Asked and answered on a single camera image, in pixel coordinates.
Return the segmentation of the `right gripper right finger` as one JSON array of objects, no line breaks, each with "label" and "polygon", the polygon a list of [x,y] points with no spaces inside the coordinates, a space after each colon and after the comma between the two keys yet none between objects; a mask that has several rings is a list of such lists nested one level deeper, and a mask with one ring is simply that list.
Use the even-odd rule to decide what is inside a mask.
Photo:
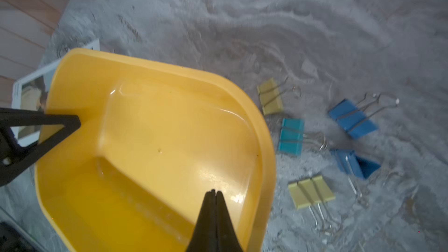
[{"label": "right gripper right finger", "polygon": [[206,192],[188,252],[241,252],[221,191]]}]

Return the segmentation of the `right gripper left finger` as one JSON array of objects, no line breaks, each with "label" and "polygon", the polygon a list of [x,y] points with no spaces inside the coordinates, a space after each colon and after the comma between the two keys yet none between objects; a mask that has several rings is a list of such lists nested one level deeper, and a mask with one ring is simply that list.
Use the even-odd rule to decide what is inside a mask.
[{"label": "right gripper left finger", "polygon": [[76,115],[1,109],[1,186],[21,175],[81,127]]}]

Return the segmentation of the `yellow binder clip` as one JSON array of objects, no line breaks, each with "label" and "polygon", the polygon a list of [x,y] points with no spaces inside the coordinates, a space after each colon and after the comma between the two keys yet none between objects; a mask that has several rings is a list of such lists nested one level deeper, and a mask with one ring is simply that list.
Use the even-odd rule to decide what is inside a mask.
[{"label": "yellow binder clip", "polygon": [[282,95],[287,92],[298,93],[298,98],[303,96],[302,88],[299,86],[291,86],[283,88],[288,83],[288,77],[281,83],[277,83],[274,78],[266,80],[257,86],[257,94],[259,97],[261,112],[264,116],[279,114],[284,112],[284,102]]},{"label": "yellow binder clip", "polygon": [[330,190],[323,176],[315,176],[288,184],[288,190],[297,210],[306,208],[314,222],[315,231],[328,236],[336,234],[341,224],[331,214],[327,203],[336,196]]}]

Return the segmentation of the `yellow plastic storage box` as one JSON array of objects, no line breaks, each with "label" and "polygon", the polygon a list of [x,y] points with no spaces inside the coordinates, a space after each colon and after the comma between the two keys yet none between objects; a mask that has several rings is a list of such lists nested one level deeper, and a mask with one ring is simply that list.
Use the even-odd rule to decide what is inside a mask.
[{"label": "yellow plastic storage box", "polygon": [[254,102],[219,75],[87,49],[59,63],[48,114],[80,128],[35,166],[40,207],[71,252],[183,252],[205,193],[241,248],[263,245],[276,181]]}]

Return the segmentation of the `blue binder clip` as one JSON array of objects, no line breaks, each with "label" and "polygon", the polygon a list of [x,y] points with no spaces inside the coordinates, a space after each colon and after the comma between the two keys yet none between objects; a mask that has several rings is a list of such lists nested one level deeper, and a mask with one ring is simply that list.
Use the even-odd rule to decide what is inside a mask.
[{"label": "blue binder clip", "polygon": [[351,177],[367,180],[375,171],[380,169],[380,164],[358,156],[354,150],[331,149],[330,154],[337,162],[339,170],[347,175],[349,184],[357,199],[361,199],[362,193],[358,190]]},{"label": "blue binder clip", "polygon": [[344,99],[328,111],[328,116],[352,139],[358,140],[379,129],[373,116],[399,106],[400,99],[392,93],[365,93],[364,97],[353,102]]}]

